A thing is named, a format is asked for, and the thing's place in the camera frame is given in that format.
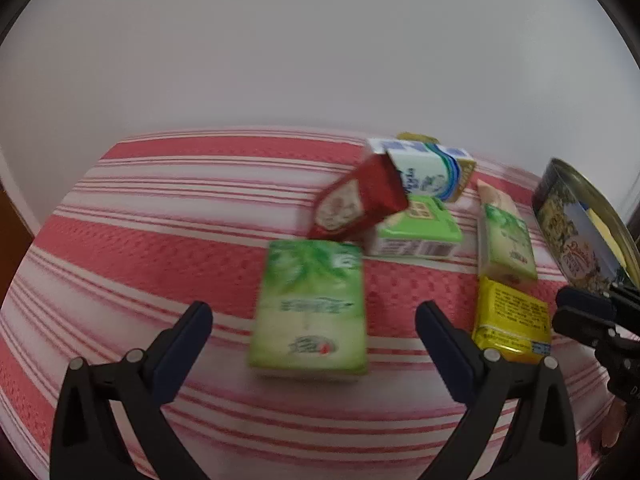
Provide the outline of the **round metal cookie tin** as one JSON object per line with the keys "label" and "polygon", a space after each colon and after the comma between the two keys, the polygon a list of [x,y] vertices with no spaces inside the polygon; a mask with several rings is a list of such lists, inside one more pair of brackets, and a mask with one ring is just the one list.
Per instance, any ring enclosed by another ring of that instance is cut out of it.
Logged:
{"label": "round metal cookie tin", "polygon": [[554,158],[532,207],[550,254],[567,281],[590,292],[639,286],[639,251],[608,200],[573,166]]}

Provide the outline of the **yellow foil packet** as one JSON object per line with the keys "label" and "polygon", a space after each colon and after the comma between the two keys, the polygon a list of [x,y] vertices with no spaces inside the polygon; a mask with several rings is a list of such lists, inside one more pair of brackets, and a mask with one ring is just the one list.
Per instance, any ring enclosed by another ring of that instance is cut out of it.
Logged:
{"label": "yellow foil packet", "polygon": [[537,364],[551,352],[548,304],[483,276],[472,339],[480,350],[495,349],[507,361]]}

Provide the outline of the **green tissue pack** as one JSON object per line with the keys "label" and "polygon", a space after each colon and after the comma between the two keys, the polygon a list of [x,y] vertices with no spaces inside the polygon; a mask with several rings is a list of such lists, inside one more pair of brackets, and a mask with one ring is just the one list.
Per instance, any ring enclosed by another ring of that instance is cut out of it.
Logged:
{"label": "green tissue pack", "polygon": [[354,378],[368,371],[362,251],[274,240],[256,302],[248,365],[269,375]]}
{"label": "green tissue pack", "polygon": [[478,276],[526,289],[538,280],[526,223],[491,204],[480,206],[477,221]]}

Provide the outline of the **green white small carton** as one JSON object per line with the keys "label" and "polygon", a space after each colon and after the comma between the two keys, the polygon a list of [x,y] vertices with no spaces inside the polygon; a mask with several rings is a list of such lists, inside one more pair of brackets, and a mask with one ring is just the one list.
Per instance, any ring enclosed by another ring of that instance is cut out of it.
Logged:
{"label": "green white small carton", "polygon": [[441,200],[410,195],[409,207],[369,231],[363,248],[369,256],[445,259],[462,240],[461,229]]}

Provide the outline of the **red snack packet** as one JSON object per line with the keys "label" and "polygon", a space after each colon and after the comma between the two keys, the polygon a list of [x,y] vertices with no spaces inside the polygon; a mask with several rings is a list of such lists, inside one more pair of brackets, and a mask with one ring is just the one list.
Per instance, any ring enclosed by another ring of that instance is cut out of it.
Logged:
{"label": "red snack packet", "polygon": [[317,195],[307,237],[349,242],[409,207],[389,154],[373,154]]}

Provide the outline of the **beige paper sachet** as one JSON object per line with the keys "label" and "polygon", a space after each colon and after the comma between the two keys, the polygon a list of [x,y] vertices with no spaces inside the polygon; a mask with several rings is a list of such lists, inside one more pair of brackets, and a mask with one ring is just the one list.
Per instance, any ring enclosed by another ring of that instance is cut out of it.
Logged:
{"label": "beige paper sachet", "polygon": [[480,196],[480,201],[484,205],[491,205],[498,209],[518,215],[518,208],[516,208],[514,201],[509,194],[495,188],[491,184],[478,179],[477,180],[477,193]]}

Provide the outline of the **yellow green scouring sponge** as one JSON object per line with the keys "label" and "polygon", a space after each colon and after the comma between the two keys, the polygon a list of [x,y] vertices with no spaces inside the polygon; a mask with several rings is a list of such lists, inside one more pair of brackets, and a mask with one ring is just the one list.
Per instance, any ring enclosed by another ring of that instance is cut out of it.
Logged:
{"label": "yellow green scouring sponge", "polygon": [[414,132],[401,132],[396,134],[396,139],[403,141],[416,141],[422,143],[431,143],[431,144],[439,144],[440,141],[434,136],[427,136],[422,133],[414,133]]}

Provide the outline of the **red striped tablecloth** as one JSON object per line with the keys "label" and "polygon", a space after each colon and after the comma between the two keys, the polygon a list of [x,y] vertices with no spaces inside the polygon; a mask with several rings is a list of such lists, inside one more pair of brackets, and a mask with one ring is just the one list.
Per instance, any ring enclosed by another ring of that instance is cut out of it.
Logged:
{"label": "red striped tablecloth", "polygon": [[195,300],[214,329],[164,409],[213,479],[413,479],[460,419],[413,315],[475,318],[478,196],[450,207],[463,240],[438,260],[365,258],[369,370],[267,377],[246,362],[266,249],[302,237],[314,196],[366,137],[286,127],[150,133],[114,145],[44,222],[1,307],[1,427],[38,479],[68,362],[144,348]]}

